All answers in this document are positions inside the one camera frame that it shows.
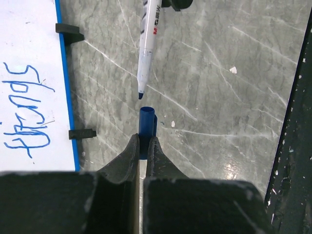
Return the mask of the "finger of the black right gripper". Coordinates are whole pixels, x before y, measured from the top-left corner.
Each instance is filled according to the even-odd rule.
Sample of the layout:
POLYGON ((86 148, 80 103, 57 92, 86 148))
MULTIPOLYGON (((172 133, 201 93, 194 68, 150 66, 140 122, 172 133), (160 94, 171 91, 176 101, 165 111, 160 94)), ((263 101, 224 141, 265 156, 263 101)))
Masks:
POLYGON ((187 9, 193 0, 162 0, 162 8, 172 7, 176 12, 187 9))

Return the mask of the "white whiteboard marker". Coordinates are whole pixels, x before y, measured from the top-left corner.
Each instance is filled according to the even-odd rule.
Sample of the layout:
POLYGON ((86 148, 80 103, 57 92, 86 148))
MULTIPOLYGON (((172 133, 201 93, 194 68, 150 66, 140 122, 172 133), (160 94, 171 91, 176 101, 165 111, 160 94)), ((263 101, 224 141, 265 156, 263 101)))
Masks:
POLYGON ((150 77, 160 10, 160 0, 143 1, 137 69, 138 99, 143 98, 150 77))

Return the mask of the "blue framed whiteboard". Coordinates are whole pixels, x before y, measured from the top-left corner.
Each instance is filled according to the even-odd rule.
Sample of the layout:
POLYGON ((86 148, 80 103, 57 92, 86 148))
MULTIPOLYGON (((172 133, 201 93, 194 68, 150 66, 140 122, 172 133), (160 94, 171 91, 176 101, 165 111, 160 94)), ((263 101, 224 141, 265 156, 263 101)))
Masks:
POLYGON ((84 40, 58 0, 0 3, 0 169, 78 171, 66 46, 84 40))

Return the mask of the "blue marker cap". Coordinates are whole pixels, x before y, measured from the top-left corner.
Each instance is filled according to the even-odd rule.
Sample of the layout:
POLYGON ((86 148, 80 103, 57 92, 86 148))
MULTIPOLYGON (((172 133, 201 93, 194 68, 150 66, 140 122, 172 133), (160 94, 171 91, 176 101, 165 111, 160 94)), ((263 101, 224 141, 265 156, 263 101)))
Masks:
POLYGON ((152 137, 156 136, 157 116, 152 107, 141 107, 139 111, 139 158, 140 160, 147 159, 149 142, 152 137))

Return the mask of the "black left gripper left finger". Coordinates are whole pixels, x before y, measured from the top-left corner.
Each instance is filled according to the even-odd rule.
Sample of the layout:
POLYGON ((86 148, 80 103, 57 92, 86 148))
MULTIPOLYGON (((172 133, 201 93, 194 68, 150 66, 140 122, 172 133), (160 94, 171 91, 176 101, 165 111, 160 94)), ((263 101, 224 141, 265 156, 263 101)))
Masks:
POLYGON ((139 233, 139 137, 96 172, 2 172, 3 234, 139 233))

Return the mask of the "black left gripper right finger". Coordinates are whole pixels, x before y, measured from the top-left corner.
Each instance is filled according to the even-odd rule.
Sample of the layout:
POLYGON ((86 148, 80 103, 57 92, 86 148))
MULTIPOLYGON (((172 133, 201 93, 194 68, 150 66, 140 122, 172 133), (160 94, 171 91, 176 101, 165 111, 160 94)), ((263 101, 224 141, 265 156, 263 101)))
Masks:
POLYGON ((262 196, 250 182, 188 178, 152 137, 143 183, 145 234, 271 234, 262 196))

